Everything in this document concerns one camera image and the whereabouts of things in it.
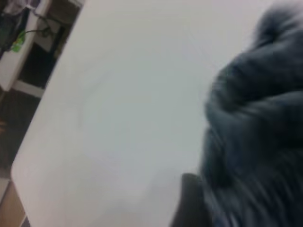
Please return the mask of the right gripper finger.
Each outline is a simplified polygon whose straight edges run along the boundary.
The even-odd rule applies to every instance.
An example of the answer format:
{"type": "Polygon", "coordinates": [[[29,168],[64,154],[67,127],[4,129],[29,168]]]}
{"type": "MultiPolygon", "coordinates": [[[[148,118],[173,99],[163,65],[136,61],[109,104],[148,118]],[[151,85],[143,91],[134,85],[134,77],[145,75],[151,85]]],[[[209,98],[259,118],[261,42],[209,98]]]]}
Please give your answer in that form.
{"type": "Polygon", "coordinates": [[[212,217],[206,207],[201,181],[197,175],[181,177],[180,199],[171,227],[212,227],[212,217]]]}

